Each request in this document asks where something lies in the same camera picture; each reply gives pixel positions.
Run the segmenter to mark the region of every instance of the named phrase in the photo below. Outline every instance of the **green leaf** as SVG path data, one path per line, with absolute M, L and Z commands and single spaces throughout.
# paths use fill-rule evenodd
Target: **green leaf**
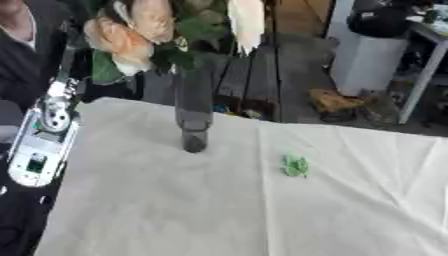
M 213 25 L 200 17 L 192 17 L 176 23 L 176 31 L 185 37 L 189 44 L 197 41 L 206 41 L 213 46 L 217 41 L 228 34 L 228 28 L 224 25 Z
M 93 52 L 92 80 L 94 84 L 113 84 L 124 77 L 117 69 L 109 53 Z

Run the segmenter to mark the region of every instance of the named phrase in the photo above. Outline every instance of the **bag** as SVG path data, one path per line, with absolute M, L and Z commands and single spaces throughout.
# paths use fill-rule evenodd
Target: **bag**
M 351 31 L 370 37 L 394 38 L 403 36 L 410 27 L 406 20 L 408 9 L 396 6 L 354 12 L 348 19 Z

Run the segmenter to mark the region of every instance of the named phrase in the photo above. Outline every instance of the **table leg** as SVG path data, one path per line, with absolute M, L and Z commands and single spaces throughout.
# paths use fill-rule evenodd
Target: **table leg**
M 411 95 L 409 95 L 409 98 L 400 113 L 400 124 L 405 124 L 409 120 L 409 117 L 417 106 L 423 92 L 426 87 L 428 87 L 435 72 L 437 71 L 440 62 L 442 62 L 442 59 L 445 57 L 447 50 L 448 42 L 444 41 L 437 44 L 436 49 L 433 51 L 431 58 L 418 77 L 417 82 L 412 89 Z

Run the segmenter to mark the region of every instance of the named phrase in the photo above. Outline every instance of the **black object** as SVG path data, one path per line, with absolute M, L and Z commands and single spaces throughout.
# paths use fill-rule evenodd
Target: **black object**
M 26 188 L 15 183 L 0 160 L 0 255 L 32 256 L 54 207 L 65 170 L 59 178 L 42 188 Z
M 406 20 L 408 9 L 403 6 L 386 6 L 354 12 L 348 18 L 351 31 L 370 37 L 394 38 L 403 36 L 409 29 Z
M 426 12 L 425 17 L 423 18 L 423 23 L 434 24 L 434 22 L 436 22 L 438 17 L 439 17 L 439 11 L 429 10 Z

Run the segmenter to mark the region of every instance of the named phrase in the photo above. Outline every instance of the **white flower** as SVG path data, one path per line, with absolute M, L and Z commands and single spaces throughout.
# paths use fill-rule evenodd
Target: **white flower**
M 239 52 L 249 54 L 261 44 L 265 31 L 264 5 L 261 0 L 229 0 L 228 15 Z
M 131 19 L 134 29 L 149 41 L 160 44 L 173 40 L 174 18 L 168 0 L 134 0 Z

